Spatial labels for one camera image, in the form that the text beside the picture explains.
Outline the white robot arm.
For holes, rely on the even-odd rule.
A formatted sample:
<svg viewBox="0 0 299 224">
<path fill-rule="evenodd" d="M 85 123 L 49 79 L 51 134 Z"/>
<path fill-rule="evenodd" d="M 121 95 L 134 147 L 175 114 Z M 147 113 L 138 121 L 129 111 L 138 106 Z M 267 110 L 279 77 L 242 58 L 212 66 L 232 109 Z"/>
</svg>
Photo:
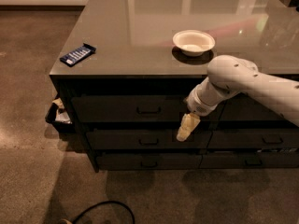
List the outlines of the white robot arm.
<svg viewBox="0 0 299 224">
<path fill-rule="evenodd" d="M 182 117 L 177 140 L 184 142 L 201 117 L 222 101 L 244 93 L 296 126 L 299 125 L 299 82 L 261 73 L 257 65 L 230 55 L 213 58 L 207 77 L 185 99 L 188 114 Z"/>
</svg>

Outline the white gripper wrist block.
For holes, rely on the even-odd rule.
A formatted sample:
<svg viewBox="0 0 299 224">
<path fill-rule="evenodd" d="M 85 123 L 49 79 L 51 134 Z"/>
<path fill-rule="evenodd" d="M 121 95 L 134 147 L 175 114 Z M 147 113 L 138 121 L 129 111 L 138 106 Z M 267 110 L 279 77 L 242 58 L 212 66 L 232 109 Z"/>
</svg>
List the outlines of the white gripper wrist block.
<svg viewBox="0 0 299 224">
<path fill-rule="evenodd" d="M 177 133 L 177 140 L 184 142 L 200 123 L 200 117 L 207 116 L 214 111 L 219 103 L 214 88 L 196 86 L 185 99 L 186 106 L 191 112 L 182 117 Z"/>
</svg>

